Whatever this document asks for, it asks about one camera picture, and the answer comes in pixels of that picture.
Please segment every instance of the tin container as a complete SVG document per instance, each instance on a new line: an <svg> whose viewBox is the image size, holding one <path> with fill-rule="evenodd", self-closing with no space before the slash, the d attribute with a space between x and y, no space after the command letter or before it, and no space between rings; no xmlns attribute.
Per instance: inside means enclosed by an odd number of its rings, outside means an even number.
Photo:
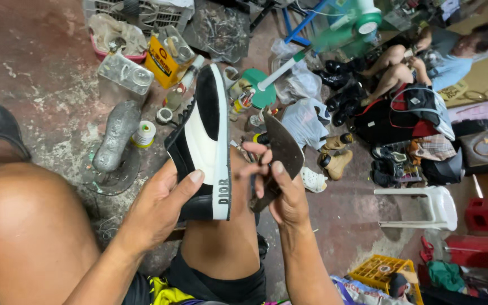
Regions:
<svg viewBox="0 0 488 305"><path fill-rule="evenodd" d="M159 34L150 39L150 48L144 66L154 73L157 81L167 89L176 85L191 65L195 52L172 26L159 28Z"/></svg>
<svg viewBox="0 0 488 305"><path fill-rule="evenodd" d="M97 69L101 101L108 105L133 100L143 104L153 73L120 53L107 55Z"/></svg>

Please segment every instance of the green base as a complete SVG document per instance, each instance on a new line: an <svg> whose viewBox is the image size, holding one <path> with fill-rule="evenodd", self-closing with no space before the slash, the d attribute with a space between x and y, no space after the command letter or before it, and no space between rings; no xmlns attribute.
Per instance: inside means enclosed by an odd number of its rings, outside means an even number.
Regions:
<svg viewBox="0 0 488 305"><path fill-rule="evenodd" d="M255 94L252 98L252 105L257 109L272 106L276 102L276 90L274 84L270 84L264 91L257 88L257 84L267 77L267 74L257 69L248 69L242 73L242 78L249 81L249 83L252 84L252 87L255 89Z"/></svg>

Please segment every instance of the person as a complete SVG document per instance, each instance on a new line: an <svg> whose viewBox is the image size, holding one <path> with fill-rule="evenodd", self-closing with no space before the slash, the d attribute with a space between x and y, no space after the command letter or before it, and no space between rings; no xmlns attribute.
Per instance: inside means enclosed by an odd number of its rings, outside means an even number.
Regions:
<svg viewBox="0 0 488 305"><path fill-rule="evenodd" d="M380 79L376 90L361 101L366 106L387 93L393 87L400 87L403 83L413 84L415 81L431 86L439 91L452 86L461 80L472 66L472 58L478 53L488 50L488 23L472 29L468 35L437 28L427 27L420 34L416 44L416 52L423 51L429 46L441 55L440 66L427 70L422 59L412 56L403 64L406 47L393 45L389 47L374 65L361 74L371 78L383 69L390 67Z"/></svg>
<svg viewBox="0 0 488 305"><path fill-rule="evenodd" d="M248 199L250 176L258 175L262 197L269 171L282 190L269 210L279 227L289 298L293 304L342 304L312 232L302 179L292 180L279 161L270 169L272 152L265 146L243 144L262 155L261 164L230 151L230 221L188 221L169 268L147 278L137 272L145 253L172 232L204 173L195 170L177 184L168 159L142 186L101 253L72 186L30 163L16 121L1 106L0 118L7 118L0 121L0 304L261 304L266 279Z"/></svg>

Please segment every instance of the white sneaker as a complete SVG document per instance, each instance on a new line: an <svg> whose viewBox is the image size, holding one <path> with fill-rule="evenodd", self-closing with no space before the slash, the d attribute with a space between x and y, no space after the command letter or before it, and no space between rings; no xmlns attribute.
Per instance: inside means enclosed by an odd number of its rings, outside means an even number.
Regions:
<svg viewBox="0 0 488 305"><path fill-rule="evenodd" d="M304 187L309 191L313 191L314 193L320 193L327 188L327 177L323 174L318 174L313 172L308 167L302 167L300 169L300 176L302 178L302 183Z"/></svg>
<svg viewBox="0 0 488 305"><path fill-rule="evenodd" d="M183 121L165 139L165 148L178 170L178 181L201 169L204 182L182 207L180 219L229 220L231 172L227 98L215 64L197 76L195 96L183 111Z"/></svg>

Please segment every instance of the yellow plastic crate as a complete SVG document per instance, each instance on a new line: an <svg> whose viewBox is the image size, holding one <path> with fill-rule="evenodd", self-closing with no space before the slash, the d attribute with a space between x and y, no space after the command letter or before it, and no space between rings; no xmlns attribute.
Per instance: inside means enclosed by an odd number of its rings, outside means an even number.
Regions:
<svg viewBox="0 0 488 305"><path fill-rule="evenodd" d="M375 254L350 272L349 275L356 281L381 289L386 294L389 294L390 274L401 270L415 272L413 262ZM414 296L417 305L424 305L419 285L412 284L410 294Z"/></svg>

